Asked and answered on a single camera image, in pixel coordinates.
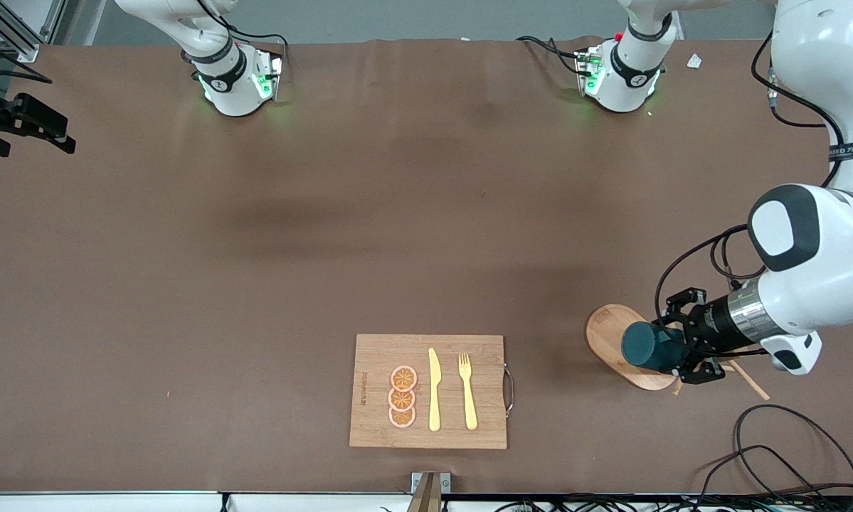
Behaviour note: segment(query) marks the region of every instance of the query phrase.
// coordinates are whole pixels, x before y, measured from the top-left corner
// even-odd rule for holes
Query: fork
[[[468,430],[477,427],[477,410],[474,407],[474,392],[471,391],[471,356],[467,353],[458,354],[458,373],[465,382],[465,421]]]

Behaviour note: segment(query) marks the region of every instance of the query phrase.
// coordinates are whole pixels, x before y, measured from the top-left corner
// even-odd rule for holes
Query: brown table
[[[78,152],[13,139],[0,159],[0,490],[390,491],[424,469],[465,492],[700,489],[757,396],[732,376],[634,389],[583,323],[650,315],[679,253],[822,180],[826,134],[771,119],[755,48],[677,43],[617,116],[523,43],[297,46],[285,102],[245,119],[171,48],[43,49],[56,84],[14,87],[69,117]],[[689,285],[726,289],[703,255],[667,292]],[[503,334],[509,449],[348,447],[357,333]],[[808,377],[743,366],[853,456],[853,326],[822,335]],[[849,478],[788,418],[746,437]],[[737,466],[712,489],[757,490]]]

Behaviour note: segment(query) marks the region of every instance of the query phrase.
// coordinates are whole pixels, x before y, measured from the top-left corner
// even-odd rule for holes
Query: gray wall
[[[689,39],[764,38],[773,9],[755,0],[682,14]],[[625,28],[615,0],[243,0],[228,16],[250,33],[280,32],[292,43],[371,39],[517,36],[572,39]],[[168,45],[162,32],[108,0],[95,45]]]

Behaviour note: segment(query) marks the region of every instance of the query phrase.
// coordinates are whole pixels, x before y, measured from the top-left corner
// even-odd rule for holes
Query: knife
[[[437,432],[442,427],[439,419],[439,383],[442,382],[442,366],[439,366],[439,356],[435,349],[429,349],[429,429]]]

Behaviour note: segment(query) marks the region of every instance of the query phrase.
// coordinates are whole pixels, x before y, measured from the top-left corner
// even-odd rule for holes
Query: citrus slice
[[[410,391],[398,391],[391,388],[388,391],[388,405],[397,412],[410,411],[417,397]]]
[[[398,391],[410,391],[417,385],[417,373],[410,366],[398,366],[391,372],[391,387]]]
[[[394,409],[388,410],[388,421],[391,422],[394,427],[397,428],[407,428],[410,425],[413,425],[413,421],[417,419],[417,410],[411,408],[409,411],[395,411]]]

